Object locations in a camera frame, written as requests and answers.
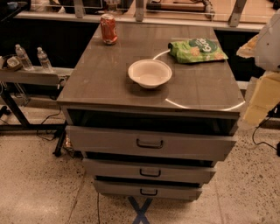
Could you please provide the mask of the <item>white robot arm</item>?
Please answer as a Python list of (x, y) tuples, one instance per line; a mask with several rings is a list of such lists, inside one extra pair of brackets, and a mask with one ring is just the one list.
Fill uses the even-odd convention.
[(280, 102), (280, 9), (236, 54), (254, 58), (255, 65), (264, 70), (242, 117), (245, 123), (258, 126)]

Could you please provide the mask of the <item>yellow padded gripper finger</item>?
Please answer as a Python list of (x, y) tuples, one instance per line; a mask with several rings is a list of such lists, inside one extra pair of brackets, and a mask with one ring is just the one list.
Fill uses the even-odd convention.
[(243, 120), (258, 126), (266, 115), (280, 102), (280, 73), (266, 71), (255, 86)]
[(244, 44), (237, 50), (236, 55), (245, 59), (254, 58), (257, 39), (258, 35), (255, 35), (246, 44)]

